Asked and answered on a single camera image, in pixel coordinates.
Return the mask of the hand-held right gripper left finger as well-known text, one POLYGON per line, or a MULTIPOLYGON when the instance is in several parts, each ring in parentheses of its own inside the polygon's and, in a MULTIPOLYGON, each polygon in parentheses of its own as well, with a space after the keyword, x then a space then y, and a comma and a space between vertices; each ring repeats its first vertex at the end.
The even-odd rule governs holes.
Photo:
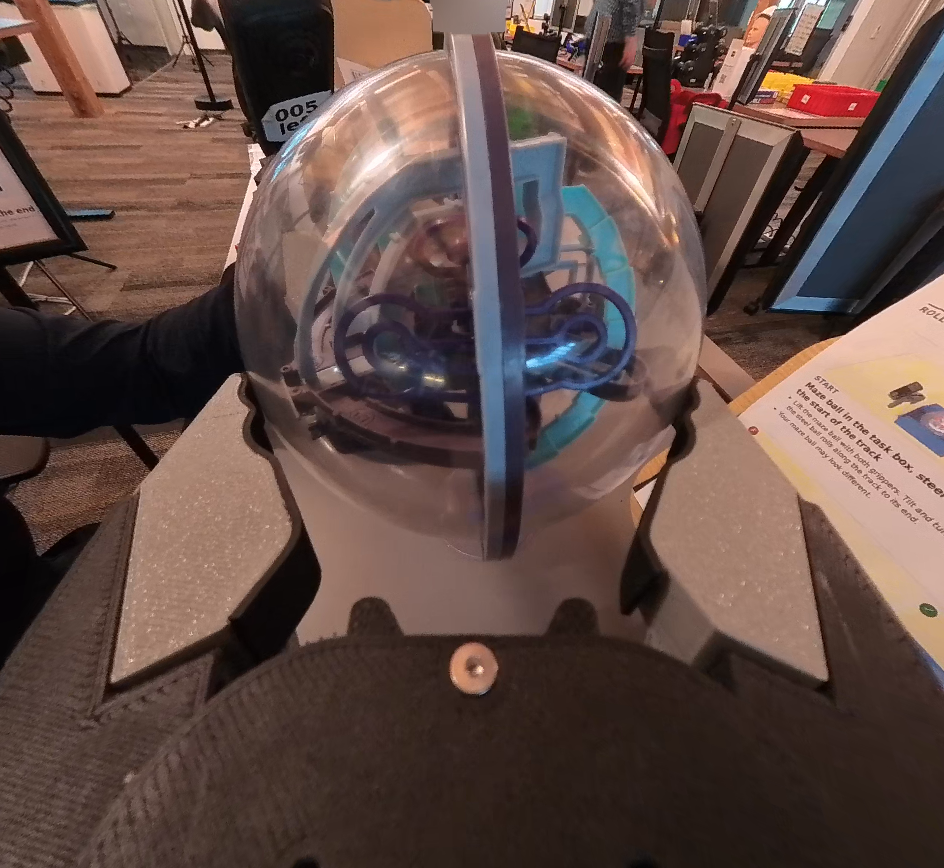
POLYGON ((114 687, 215 651, 261 663, 295 638, 320 572, 265 427, 232 376, 139 488, 114 687))

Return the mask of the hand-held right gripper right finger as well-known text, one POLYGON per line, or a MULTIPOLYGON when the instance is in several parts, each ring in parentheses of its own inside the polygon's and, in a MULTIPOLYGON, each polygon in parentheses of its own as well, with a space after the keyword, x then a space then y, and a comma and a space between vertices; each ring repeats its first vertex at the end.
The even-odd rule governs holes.
POLYGON ((647 647, 690 668, 738 656, 809 688, 828 681, 796 490, 706 381, 643 508, 621 607, 647 647))

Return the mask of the clear plastic maze ball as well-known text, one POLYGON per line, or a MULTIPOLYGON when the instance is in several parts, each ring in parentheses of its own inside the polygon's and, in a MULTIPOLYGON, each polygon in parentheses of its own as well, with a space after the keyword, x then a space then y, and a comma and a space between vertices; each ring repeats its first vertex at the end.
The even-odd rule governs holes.
POLYGON ((346 86, 266 167, 235 313, 319 490, 498 559, 668 448, 705 284, 692 203, 635 119, 455 35, 346 86))

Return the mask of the person's left forearm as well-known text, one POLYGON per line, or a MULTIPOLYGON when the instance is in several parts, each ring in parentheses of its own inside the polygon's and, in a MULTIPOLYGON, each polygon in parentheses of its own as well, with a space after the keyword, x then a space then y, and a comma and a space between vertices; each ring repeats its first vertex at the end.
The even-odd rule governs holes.
POLYGON ((232 264, 206 293, 143 321, 2 308, 2 436, 193 419, 243 372, 234 276, 232 264))

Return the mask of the black tripod stand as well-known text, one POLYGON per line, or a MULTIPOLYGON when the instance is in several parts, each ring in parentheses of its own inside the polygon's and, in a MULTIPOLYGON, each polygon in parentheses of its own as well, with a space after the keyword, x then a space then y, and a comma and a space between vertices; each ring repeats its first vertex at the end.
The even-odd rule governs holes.
POLYGON ((232 110, 233 104, 230 99, 227 99, 227 98, 220 99, 214 93, 213 87, 211 85, 211 82, 207 73, 205 59, 203 58, 203 54, 197 44, 194 26, 188 15, 185 1, 175 0, 175 5, 176 5, 177 13, 180 16, 181 24, 183 25, 186 41, 189 44, 193 58, 195 60, 195 65, 197 67, 199 75, 201 76, 201 79, 203 81, 203 84, 206 90, 205 96, 203 96, 202 98, 200 97, 195 98, 195 107, 199 111, 204 112, 209 115, 221 115, 224 112, 228 112, 232 110))

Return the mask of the printed instruction sheet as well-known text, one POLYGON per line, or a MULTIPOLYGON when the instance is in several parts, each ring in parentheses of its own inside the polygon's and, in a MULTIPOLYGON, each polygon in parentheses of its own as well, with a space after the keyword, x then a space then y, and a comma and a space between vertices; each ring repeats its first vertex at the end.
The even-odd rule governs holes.
POLYGON ((849 331, 741 422, 943 664, 943 278, 849 331))

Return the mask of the white cabinet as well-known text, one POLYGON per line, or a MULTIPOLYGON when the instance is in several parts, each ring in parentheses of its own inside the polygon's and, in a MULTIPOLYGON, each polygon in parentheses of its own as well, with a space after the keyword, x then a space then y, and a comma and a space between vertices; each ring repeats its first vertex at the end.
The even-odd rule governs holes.
MULTIPOLYGON (((66 39, 95 94, 120 96, 132 83, 95 0, 49 0, 66 39)), ((27 84, 37 95, 61 95, 53 72, 31 34, 20 36, 29 56, 22 66, 27 84)))

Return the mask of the black framed instruction sign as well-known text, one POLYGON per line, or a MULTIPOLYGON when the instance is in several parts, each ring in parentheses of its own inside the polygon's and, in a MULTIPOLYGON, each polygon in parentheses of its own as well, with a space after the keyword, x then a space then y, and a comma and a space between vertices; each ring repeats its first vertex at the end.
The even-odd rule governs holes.
POLYGON ((1 266, 88 249, 29 151, 1 114, 1 266))

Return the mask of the blue partition panel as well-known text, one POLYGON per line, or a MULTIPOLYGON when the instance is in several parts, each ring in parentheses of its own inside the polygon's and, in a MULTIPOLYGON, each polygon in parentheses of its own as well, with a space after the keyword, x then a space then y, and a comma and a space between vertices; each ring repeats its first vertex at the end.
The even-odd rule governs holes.
POLYGON ((864 318, 942 275, 943 11, 917 31, 758 301, 864 318))

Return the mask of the grey cabinet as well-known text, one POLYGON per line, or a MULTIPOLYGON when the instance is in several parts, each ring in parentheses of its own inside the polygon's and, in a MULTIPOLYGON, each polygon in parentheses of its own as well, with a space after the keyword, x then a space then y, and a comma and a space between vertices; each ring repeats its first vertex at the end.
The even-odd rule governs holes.
POLYGON ((694 103, 674 168, 700 225, 713 315, 796 180, 809 149, 798 130, 694 103))

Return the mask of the wooden table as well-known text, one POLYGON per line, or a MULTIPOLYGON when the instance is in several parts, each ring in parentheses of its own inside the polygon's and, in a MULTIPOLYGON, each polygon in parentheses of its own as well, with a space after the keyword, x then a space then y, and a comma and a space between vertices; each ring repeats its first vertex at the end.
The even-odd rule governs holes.
POLYGON ((773 174, 758 208, 758 213, 761 215, 760 233, 754 247, 747 253, 745 265, 749 269, 768 268, 777 262, 788 239, 780 241, 771 238, 764 249, 760 250, 761 238, 775 213, 778 212, 781 203, 788 197, 807 158, 811 153, 822 154, 824 157, 814 175, 821 189, 821 182, 832 174, 832 170, 845 155, 865 119, 821 117, 781 105, 737 105, 734 106, 734 111, 749 119, 797 130, 798 136, 801 137, 800 147, 787 148, 785 159, 773 174))

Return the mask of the red plastic bin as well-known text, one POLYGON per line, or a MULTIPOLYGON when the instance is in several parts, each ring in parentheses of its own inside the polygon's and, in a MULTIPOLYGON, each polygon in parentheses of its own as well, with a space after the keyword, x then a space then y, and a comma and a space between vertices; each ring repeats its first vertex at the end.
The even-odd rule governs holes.
POLYGON ((880 93, 832 83, 802 83, 795 86, 786 107, 820 118, 864 119, 880 93))

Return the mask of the wooden post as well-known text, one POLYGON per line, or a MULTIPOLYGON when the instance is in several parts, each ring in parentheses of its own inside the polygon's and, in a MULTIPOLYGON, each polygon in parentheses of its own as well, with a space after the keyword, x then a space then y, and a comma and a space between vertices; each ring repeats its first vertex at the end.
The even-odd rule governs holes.
POLYGON ((104 108, 48 0, 13 0, 13 3, 20 15, 33 24, 31 33, 73 114, 81 119, 102 117, 104 108))

